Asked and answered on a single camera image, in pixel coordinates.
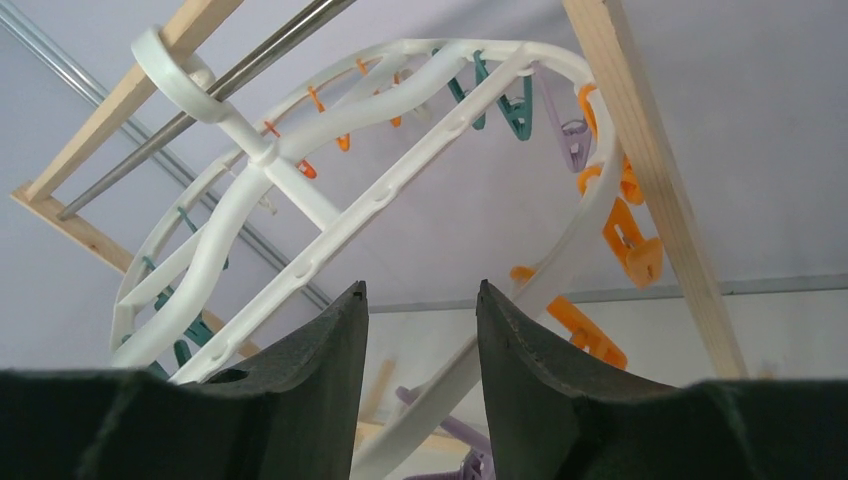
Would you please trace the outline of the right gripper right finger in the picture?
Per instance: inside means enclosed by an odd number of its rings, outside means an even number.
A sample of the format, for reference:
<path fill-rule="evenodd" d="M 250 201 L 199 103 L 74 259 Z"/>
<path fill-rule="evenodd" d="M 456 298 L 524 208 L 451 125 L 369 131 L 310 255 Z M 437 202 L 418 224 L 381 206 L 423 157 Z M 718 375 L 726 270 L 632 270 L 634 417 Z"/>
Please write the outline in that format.
<path fill-rule="evenodd" d="M 843 479 L 843 380 L 684 388 L 598 360 L 482 282 L 482 387 L 500 479 Z"/>

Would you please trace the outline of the wooden drying rack frame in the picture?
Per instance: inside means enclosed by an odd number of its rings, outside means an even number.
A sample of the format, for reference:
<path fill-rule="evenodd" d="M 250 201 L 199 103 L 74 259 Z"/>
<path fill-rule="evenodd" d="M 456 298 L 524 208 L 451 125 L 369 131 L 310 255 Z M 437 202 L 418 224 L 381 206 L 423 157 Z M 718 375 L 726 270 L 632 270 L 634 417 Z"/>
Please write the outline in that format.
<path fill-rule="evenodd" d="M 236 10 L 234 1 L 187 1 L 156 29 L 176 61 L 197 56 L 197 48 Z M 694 215 L 682 185 L 665 128 L 618 1 L 568 1 L 564 5 L 635 175 L 665 243 L 690 312 L 716 372 L 742 378 L 747 370 L 717 281 L 703 252 Z M 78 216 L 58 215 L 67 207 L 54 191 L 137 109 L 160 91 L 137 61 L 40 176 L 21 185 L 15 199 L 54 222 L 83 246 L 127 273 L 133 260 Z"/>

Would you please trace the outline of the metal hanging rod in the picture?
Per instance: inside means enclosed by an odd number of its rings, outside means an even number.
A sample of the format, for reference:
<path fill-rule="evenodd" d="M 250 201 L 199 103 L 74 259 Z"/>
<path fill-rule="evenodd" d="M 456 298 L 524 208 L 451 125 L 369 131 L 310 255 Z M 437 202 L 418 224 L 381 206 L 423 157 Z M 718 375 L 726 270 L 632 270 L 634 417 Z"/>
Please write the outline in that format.
<path fill-rule="evenodd" d="M 170 54 L 165 52 L 157 33 L 134 42 L 132 50 L 139 65 L 156 87 L 176 103 L 182 112 L 74 199 L 58 218 L 66 220 L 75 215 L 196 121 L 221 121 L 225 100 L 351 5 L 350 1 L 309 3 L 207 89 L 194 83 L 183 68 L 177 66 Z"/>

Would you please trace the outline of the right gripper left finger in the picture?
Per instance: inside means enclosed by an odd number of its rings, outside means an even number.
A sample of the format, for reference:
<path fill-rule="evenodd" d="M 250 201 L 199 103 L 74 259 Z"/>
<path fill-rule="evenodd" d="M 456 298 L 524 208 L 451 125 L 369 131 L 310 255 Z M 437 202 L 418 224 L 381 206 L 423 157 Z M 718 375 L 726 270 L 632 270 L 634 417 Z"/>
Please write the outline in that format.
<path fill-rule="evenodd" d="M 5 370 L 5 479 L 345 479 L 368 337 L 366 285 L 202 383 L 144 370 Z"/>

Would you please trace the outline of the white oval clip hanger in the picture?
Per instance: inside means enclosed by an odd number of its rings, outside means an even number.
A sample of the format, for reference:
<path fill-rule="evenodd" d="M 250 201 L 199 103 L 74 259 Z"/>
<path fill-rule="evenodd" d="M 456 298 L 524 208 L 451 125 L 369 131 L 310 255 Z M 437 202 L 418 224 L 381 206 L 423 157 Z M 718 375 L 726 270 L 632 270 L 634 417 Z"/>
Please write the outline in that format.
<path fill-rule="evenodd" d="M 459 91 L 457 105 L 348 208 L 335 207 L 300 172 L 299 162 L 331 140 L 422 109 L 467 66 L 475 71 L 475 87 Z M 575 265 L 582 246 L 596 236 L 607 239 L 635 284 L 647 285 L 649 274 L 659 270 L 661 242 L 642 239 L 632 217 L 631 207 L 642 204 L 644 196 L 584 58 L 539 42 L 395 40 L 321 71 L 292 92 L 281 110 L 290 110 L 316 86 L 359 67 L 364 76 L 331 109 L 321 109 L 283 137 L 261 132 L 223 102 L 221 121 L 206 124 L 220 127 L 237 149 L 214 161 L 186 188 L 132 260 L 114 307 L 113 366 L 153 362 L 189 327 L 211 296 L 249 214 L 269 190 L 277 189 L 318 228 L 318 236 L 172 377 L 176 383 L 208 378 L 489 106 L 499 106 L 525 132 L 532 119 L 530 95 L 511 102 L 505 92 L 514 81 L 531 89 L 543 68 L 573 83 L 596 148 L 578 171 L 581 199 L 574 219 L 533 274 L 523 279 L 519 300 L 541 306 L 551 269 Z"/>

